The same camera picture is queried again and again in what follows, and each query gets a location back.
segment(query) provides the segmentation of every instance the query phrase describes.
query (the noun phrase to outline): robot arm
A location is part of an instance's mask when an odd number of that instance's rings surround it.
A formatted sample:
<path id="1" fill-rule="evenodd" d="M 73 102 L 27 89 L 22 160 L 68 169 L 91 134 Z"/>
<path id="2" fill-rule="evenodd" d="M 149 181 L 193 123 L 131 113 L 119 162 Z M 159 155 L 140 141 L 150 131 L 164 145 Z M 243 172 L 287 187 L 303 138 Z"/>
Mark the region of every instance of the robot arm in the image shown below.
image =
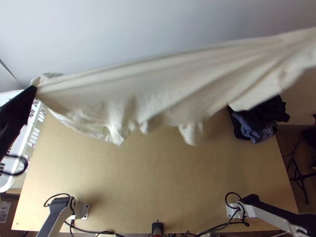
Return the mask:
<path id="1" fill-rule="evenodd" d="M 231 207 L 240 208 L 234 218 L 260 218 L 295 237 L 316 237 L 316 215 L 294 214 L 289 211 L 268 205 L 260 201 L 259 197 L 251 194 L 237 201 L 229 203 Z M 236 209 L 226 207 L 227 215 L 233 216 Z"/>
<path id="2" fill-rule="evenodd" d="M 49 216 L 36 237 L 55 237 L 66 219 L 87 219 L 89 205 L 74 197 L 57 197 L 49 205 Z"/>

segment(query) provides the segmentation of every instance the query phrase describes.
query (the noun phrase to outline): plywood board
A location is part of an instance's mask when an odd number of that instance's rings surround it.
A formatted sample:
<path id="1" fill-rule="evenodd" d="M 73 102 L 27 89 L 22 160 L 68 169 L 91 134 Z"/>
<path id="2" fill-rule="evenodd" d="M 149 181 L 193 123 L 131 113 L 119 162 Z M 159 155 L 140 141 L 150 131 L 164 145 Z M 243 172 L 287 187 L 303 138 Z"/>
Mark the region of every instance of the plywood board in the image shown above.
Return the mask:
<path id="1" fill-rule="evenodd" d="M 205 137 L 190 146 L 177 128 L 165 126 L 149 135 L 134 132 L 117 147 L 76 133 L 48 114 L 13 229 L 38 231 L 49 213 L 44 201 L 63 192 L 90 204 L 88 219 L 76 226 L 118 233 L 149 233 L 157 220 L 167 233 L 201 232 L 228 221 L 228 192 L 255 193 L 297 212 L 275 137 L 256 145 L 237 140 L 226 111 L 207 122 Z M 275 229 L 260 220 L 250 223 L 225 231 Z"/>

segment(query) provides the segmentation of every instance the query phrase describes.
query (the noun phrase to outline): white laundry basket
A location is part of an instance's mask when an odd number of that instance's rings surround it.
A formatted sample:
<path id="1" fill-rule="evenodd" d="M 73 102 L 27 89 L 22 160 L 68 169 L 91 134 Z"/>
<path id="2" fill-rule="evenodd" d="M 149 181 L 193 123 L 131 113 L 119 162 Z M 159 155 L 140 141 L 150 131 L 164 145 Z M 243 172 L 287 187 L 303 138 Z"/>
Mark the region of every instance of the white laundry basket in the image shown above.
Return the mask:
<path id="1" fill-rule="evenodd" d="M 22 91 L 23 90 L 15 90 L 0 93 L 0 106 L 7 103 L 10 99 Z M 30 164 L 30 159 L 32 157 L 45 116 L 45 105 L 35 98 L 28 118 L 28 124 L 21 129 L 19 136 L 16 138 L 7 154 L 24 156 L 28 159 Z M 22 169 L 23 164 L 21 164 L 18 159 L 4 157 L 0 162 L 0 170 L 6 170 L 8 172 L 15 173 Z M 17 177 L 0 173 L 0 192 L 5 192 L 9 188 L 22 188 L 27 171 L 28 169 Z"/>

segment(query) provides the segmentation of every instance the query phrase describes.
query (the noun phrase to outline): white wall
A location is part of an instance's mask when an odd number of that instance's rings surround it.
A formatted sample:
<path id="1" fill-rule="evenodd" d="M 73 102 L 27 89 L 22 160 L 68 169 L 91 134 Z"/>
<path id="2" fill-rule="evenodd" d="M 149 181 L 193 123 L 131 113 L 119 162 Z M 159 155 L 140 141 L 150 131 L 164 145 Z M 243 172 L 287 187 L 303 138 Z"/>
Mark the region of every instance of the white wall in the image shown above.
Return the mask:
<path id="1" fill-rule="evenodd" d="M 24 85 L 44 72 L 316 26 L 315 0 L 2 0 L 0 6 L 0 55 Z"/>
<path id="2" fill-rule="evenodd" d="M 10 90 L 23 89 L 21 83 L 19 83 L 12 75 L 9 73 L 4 66 L 0 64 L 0 93 Z"/>

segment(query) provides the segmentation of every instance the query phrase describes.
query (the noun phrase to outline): black garment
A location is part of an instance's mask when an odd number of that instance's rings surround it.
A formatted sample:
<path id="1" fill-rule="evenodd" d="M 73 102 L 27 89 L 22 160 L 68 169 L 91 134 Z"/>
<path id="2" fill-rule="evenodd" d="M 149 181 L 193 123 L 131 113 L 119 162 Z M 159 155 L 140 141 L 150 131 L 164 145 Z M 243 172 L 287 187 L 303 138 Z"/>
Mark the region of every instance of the black garment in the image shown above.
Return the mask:
<path id="1" fill-rule="evenodd" d="M 285 104 L 280 96 L 276 96 L 247 111 L 235 112 L 228 107 L 228 112 L 234 125 L 235 137 L 242 140 L 250 140 L 250 138 L 242 134 L 241 124 L 232 116 L 232 113 L 240 115 L 254 131 L 260 132 L 276 121 L 287 122 L 290 119 L 290 116 L 285 113 Z M 277 132 L 276 126 L 273 126 L 273 132 L 274 134 Z"/>

